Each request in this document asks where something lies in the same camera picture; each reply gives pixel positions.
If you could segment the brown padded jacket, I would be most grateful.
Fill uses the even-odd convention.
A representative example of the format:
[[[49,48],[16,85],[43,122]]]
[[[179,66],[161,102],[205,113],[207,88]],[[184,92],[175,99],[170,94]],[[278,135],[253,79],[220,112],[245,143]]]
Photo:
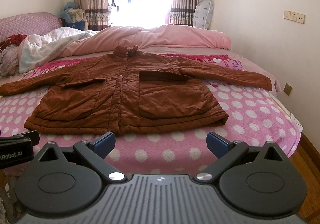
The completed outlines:
[[[43,134],[151,134],[221,126],[228,114],[204,80],[272,90],[270,79],[181,56],[117,47],[33,78],[6,83],[2,96],[49,86],[24,124]]]

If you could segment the blue and beige clothes pile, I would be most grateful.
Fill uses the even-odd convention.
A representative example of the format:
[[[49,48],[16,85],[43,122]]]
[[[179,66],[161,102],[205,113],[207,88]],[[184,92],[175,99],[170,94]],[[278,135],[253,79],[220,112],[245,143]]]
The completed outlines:
[[[64,26],[82,31],[88,30],[86,12],[79,8],[79,5],[74,2],[67,2],[63,11],[60,13],[59,18]]]

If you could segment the grey knitted garment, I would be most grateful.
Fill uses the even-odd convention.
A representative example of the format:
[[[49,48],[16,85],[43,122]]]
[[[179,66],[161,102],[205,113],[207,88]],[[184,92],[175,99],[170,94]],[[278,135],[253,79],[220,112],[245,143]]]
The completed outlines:
[[[1,76],[17,75],[18,74],[18,47],[9,45],[1,51]]]

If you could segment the white floral duvet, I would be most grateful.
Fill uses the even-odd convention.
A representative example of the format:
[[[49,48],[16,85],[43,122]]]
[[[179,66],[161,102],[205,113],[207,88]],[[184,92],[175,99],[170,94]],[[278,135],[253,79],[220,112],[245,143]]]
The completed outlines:
[[[58,58],[71,43],[90,38],[97,31],[60,27],[45,35],[28,35],[18,47],[18,71],[27,73]]]

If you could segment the red garment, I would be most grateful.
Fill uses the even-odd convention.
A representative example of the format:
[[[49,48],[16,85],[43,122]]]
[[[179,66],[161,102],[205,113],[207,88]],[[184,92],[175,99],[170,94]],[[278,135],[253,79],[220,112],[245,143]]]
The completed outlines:
[[[1,42],[0,48],[5,49],[7,46],[10,45],[19,46],[26,37],[27,35],[24,34],[11,35]]]

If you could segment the pink quilt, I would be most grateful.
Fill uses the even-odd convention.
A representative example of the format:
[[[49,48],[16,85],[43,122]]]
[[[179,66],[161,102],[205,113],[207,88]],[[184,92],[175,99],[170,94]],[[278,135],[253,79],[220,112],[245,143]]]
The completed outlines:
[[[110,52],[116,47],[145,49],[153,46],[207,47],[231,50],[230,37],[216,30],[200,29],[185,25],[163,25],[152,29],[140,27],[109,27],[83,40],[74,41],[60,57],[82,56]]]

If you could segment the gold floor-level wall socket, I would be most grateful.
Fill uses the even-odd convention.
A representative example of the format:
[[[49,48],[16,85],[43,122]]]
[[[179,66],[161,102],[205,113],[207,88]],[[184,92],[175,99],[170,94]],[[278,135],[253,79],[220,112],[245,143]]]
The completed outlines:
[[[291,91],[292,91],[292,87],[291,87],[288,83],[286,83],[285,86],[284,86],[283,92],[284,92],[287,96],[289,96],[289,95],[291,94]]]

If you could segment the triple wall socket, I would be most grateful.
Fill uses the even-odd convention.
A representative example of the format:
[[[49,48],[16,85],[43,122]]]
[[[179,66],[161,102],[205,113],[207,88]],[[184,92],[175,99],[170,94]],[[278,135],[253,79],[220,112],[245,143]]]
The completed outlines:
[[[300,24],[304,24],[305,15],[297,13],[297,12],[291,12],[291,11],[285,10],[284,11],[284,19],[294,21],[294,22],[297,22]]]

